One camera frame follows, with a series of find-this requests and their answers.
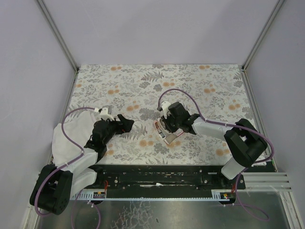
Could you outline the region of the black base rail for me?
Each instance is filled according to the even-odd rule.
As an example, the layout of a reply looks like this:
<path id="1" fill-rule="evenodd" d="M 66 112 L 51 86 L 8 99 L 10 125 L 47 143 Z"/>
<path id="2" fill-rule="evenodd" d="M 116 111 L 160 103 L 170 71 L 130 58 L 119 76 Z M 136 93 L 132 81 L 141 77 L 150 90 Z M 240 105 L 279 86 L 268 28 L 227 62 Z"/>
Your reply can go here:
<path id="1" fill-rule="evenodd" d="M 94 165 L 96 181 L 85 190 L 105 191 L 106 198 L 210 198 L 212 190 L 244 190 L 243 177 L 227 179 L 221 166 Z"/>

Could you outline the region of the pink small object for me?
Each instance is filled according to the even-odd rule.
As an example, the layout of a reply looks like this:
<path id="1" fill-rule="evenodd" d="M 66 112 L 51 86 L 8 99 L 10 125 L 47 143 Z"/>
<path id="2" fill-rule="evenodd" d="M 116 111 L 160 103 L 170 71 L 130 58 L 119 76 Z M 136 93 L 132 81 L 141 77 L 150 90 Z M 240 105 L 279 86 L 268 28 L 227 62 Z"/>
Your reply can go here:
<path id="1" fill-rule="evenodd" d="M 154 127 L 155 127 L 155 129 L 156 129 L 156 131 L 157 131 L 159 137 L 160 137 L 161 139 L 165 139 L 165 138 L 166 138 L 166 135 L 164 134 L 164 132 L 163 132 L 162 128 L 160 127 L 158 121 L 155 121 L 155 122 L 154 122 Z"/>

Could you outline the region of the floral patterned table mat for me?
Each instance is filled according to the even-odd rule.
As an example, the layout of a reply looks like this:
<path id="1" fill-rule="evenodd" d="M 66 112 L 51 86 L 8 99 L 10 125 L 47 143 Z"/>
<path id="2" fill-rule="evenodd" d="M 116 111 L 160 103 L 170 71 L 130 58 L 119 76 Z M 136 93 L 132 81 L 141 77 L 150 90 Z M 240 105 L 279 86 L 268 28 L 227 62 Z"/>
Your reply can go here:
<path id="1" fill-rule="evenodd" d="M 226 142 L 183 134 L 170 145 L 158 135 L 158 100 L 180 102 L 191 114 L 234 123 L 253 121 L 236 64 L 83 65 L 69 104 L 70 116 L 109 105 L 112 115 L 132 119 L 131 132 L 114 136 L 103 164 L 223 165 L 231 158 Z"/>

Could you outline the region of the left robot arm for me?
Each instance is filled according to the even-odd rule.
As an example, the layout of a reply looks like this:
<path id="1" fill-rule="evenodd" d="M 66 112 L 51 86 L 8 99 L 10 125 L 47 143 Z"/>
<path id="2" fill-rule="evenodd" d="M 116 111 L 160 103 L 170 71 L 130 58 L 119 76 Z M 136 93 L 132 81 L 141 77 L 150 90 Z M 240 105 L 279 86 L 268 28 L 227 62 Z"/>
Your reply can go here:
<path id="1" fill-rule="evenodd" d="M 104 157 L 108 142 L 130 132 L 133 124 L 122 114 L 102 114 L 96 120 L 89 111 L 58 124 L 53 132 L 53 163 L 42 168 L 30 196 L 36 213 L 61 214 L 73 195 L 96 181 L 97 172 L 91 166 Z"/>

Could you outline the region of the left aluminium frame post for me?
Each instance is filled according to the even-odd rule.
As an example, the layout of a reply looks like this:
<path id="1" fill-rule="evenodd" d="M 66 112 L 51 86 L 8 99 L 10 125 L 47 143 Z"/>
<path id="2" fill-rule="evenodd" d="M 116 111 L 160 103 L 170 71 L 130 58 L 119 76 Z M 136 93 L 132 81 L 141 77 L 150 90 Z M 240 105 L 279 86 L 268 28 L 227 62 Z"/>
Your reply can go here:
<path id="1" fill-rule="evenodd" d="M 44 0 L 35 0 L 35 3 L 37 4 L 38 8 L 40 9 L 43 17 L 45 18 L 51 32 L 53 33 L 57 43 L 59 44 L 59 47 L 61 48 L 64 56 L 66 57 L 69 65 L 73 69 L 74 72 L 78 72 L 78 64 L 76 63 L 72 53 L 70 52 L 58 26 L 56 25 L 56 22 L 51 15 L 51 12 L 49 11 L 46 3 Z"/>

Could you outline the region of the white cloth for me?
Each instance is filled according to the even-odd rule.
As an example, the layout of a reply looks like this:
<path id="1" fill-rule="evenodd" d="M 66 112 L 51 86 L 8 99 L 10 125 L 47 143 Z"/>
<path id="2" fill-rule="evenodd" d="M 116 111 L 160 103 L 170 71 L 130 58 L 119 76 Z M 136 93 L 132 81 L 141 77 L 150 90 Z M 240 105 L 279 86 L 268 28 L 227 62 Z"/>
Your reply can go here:
<path id="1" fill-rule="evenodd" d="M 81 153 L 89 140 L 93 125 L 96 122 L 95 115 L 88 111 L 77 111 L 69 116 L 64 124 L 58 124 L 53 131 L 52 155 L 53 163 L 59 167 L 70 162 Z"/>

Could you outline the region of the aluminium frame post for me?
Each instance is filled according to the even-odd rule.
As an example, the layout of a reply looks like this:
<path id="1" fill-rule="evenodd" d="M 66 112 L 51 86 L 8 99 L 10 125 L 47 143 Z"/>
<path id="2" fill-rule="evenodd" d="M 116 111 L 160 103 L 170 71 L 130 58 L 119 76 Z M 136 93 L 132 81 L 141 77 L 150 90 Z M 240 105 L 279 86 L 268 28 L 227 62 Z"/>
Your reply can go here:
<path id="1" fill-rule="evenodd" d="M 272 9 L 267 21 L 265 22 L 262 30 L 259 33 L 259 36 L 257 37 L 253 47 L 251 48 L 246 60 L 241 65 L 243 72 L 247 71 L 247 68 L 249 67 L 252 59 L 255 57 L 258 49 L 260 48 L 262 42 L 264 41 L 267 33 L 271 29 L 273 22 L 275 21 L 277 15 L 279 14 L 280 10 L 282 9 L 283 5 L 285 4 L 286 0 L 278 0 Z"/>
<path id="2" fill-rule="evenodd" d="M 38 8 L 40 9 L 43 17 L 45 18 L 51 32 L 53 33 L 57 43 L 59 44 L 59 47 L 61 48 L 64 56 L 66 57 L 69 65 L 73 69 L 74 72 L 78 72 L 78 64 L 76 63 L 72 53 L 70 52 L 58 26 L 56 25 L 56 22 L 51 15 L 51 12 L 49 11 L 46 3 L 44 0 L 35 0 L 35 3 L 37 4 Z"/>

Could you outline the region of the red white staple box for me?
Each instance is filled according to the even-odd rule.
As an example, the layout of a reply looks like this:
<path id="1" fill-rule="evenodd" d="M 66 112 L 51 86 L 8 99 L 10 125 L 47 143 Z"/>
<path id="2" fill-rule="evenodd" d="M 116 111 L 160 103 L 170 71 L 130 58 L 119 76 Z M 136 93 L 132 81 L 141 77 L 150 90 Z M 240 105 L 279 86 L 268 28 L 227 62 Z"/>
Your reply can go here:
<path id="1" fill-rule="evenodd" d="M 183 130 L 178 129 L 176 132 L 170 133 L 170 134 L 164 139 L 164 142 L 165 142 L 167 145 L 170 145 L 171 142 L 173 142 L 177 137 L 181 136 L 183 133 L 184 133 Z"/>

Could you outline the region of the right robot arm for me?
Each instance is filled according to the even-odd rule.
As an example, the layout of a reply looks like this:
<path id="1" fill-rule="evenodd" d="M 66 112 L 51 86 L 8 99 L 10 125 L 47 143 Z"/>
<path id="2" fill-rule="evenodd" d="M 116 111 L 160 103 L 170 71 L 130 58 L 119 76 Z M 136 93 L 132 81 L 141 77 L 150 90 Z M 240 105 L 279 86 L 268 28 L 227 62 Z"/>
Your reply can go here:
<path id="1" fill-rule="evenodd" d="M 165 101 L 157 108 L 163 112 L 161 125 L 169 133 L 182 130 L 193 135 L 206 135 L 225 141 L 232 158 L 222 167 L 221 173 L 228 180 L 234 179 L 249 168 L 266 150 L 267 142 L 246 119 L 240 119 L 234 127 L 203 120 L 199 114 L 189 114 L 180 102 Z"/>

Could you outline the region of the right aluminium frame post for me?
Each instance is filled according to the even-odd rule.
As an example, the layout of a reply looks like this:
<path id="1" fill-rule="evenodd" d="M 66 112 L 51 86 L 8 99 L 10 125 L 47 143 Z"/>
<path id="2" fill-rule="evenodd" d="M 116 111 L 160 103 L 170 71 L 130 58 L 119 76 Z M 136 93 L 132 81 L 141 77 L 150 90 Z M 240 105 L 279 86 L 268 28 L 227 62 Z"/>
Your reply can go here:
<path id="1" fill-rule="evenodd" d="M 246 60 L 241 65 L 243 72 L 247 71 L 247 68 L 249 67 L 252 59 L 255 57 L 258 49 L 260 48 L 262 42 L 264 41 L 267 33 L 271 29 L 273 22 L 275 21 L 277 15 L 279 14 L 280 10 L 282 9 L 283 5 L 285 4 L 286 0 L 278 0 L 272 9 L 267 21 L 265 22 L 262 30 L 259 33 L 259 36 L 257 37 L 253 47 L 251 48 Z"/>

